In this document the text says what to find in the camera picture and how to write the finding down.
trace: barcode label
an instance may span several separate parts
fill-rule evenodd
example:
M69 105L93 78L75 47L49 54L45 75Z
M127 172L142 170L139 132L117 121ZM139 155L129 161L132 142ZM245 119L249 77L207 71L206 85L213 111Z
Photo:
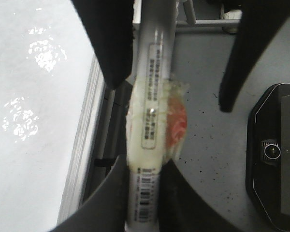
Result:
M157 217L158 181L159 175L155 169L138 169L137 174L131 174L131 199L129 207L130 221L134 223L155 223Z
M162 45L151 44L148 51L142 131L142 148L144 149L154 149L156 147L159 90L161 89L161 58Z

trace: red substance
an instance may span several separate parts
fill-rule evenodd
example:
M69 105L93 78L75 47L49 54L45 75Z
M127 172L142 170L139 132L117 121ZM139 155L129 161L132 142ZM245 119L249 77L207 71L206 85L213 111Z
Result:
M166 129L166 148L170 148L181 140L187 128L187 114L182 102L176 97L169 98L168 126Z

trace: gray floor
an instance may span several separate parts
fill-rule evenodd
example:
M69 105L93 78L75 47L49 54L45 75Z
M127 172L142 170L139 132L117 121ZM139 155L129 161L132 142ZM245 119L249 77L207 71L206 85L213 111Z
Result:
M195 8L198 19L219 17L219 6L204 0ZM226 114L219 111L217 96L234 38L221 28L182 29L176 34L173 73L190 84L185 96L188 135L177 166L232 224L246 232L270 232L245 190L247 118L269 86L290 82L290 19L250 74L233 112Z

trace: white surface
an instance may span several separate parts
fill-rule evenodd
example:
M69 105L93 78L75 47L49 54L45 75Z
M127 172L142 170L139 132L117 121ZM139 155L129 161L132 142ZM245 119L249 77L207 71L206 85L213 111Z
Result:
M92 56L70 1L0 1L0 232L56 225Z

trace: black device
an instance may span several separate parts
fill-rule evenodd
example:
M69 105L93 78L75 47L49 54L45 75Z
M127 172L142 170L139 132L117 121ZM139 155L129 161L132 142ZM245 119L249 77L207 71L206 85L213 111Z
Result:
M263 217L290 232L290 83L271 86L250 113L246 189Z

